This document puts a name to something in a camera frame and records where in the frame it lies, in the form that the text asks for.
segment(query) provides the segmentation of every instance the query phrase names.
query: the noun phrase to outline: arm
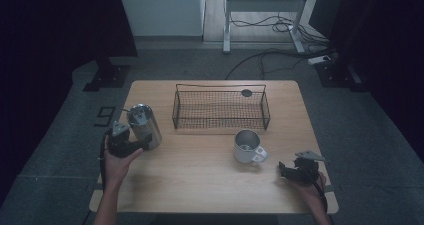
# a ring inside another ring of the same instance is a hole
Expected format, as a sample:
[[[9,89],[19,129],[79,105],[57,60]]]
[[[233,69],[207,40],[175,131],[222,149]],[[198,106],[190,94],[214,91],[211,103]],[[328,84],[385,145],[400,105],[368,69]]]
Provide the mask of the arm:
[[[324,174],[320,173],[318,177],[317,184],[324,188],[327,178]],[[330,225],[330,217],[325,212],[324,205],[322,204],[321,198],[318,191],[313,185],[304,185],[297,182],[291,182],[292,185],[299,192],[302,200],[308,206],[311,211],[312,217],[314,218],[315,224],[317,225]]]
[[[109,145],[109,137],[106,137],[106,147]],[[143,152],[138,149],[126,158],[117,158],[105,150],[106,188],[97,210],[95,225],[116,224],[116,212],[118,205],[119,189],[122,181],[128,173],[130,164]]]

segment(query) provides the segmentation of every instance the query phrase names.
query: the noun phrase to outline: wooden table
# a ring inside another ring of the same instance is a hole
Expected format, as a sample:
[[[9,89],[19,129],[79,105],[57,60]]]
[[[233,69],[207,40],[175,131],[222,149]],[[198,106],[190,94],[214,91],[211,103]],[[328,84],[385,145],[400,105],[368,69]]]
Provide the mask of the wooden table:
[[[242,164],[233,157],[234,133],[187,134],[174,128],[175,85],[265,84],[271,121],[260,134],[268,158]],[[299,195],[280,177],[278,162],[293,167],[296,152],[320,150],[299,87],[294,81],[135,81],[124,108],[149,105],[162,134],[162,143],[144,152],[130,167],[118,201],[120,212],[254,213],[308,212]],[[126,123],[125,113],[121,123]],[[320,171],[328,178],[325,164]],[[97,211],[101,190],[90,209]],[[326,194],[328,213],[338,210],[333,192]]]

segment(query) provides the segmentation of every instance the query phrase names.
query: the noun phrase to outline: power strip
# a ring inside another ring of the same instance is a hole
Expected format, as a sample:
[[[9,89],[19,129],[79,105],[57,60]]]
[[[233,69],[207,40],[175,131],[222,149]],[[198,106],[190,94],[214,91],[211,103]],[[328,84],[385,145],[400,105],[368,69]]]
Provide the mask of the power strip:
[[[329,56],[322,56],[322,57],[308,59],[309,65],[316,65],[320,63],[329,63],[329,62],[331,62],[331,58]]]

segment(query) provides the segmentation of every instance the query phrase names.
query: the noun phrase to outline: white mug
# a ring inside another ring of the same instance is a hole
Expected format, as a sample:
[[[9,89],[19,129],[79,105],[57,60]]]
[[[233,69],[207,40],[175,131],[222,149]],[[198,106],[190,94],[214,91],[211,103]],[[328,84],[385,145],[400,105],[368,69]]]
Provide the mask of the white mug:
[[[259,135],[251,130],[241,130],[235,136],[234,157],[241,163],[263,162],[268,153],[261,147]]]

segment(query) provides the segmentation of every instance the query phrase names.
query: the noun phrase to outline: mug handle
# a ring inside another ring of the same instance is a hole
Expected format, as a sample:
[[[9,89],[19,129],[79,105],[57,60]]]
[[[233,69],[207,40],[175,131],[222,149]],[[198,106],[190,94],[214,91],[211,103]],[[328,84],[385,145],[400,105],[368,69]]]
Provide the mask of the mug handle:
[[[255,162],[263,162],[263,161],[265,161],[266,157],[268,156],[268,153],[261,146],[258,146],[255,149],[255,152],[256,152],[256,155],[252,159]]]

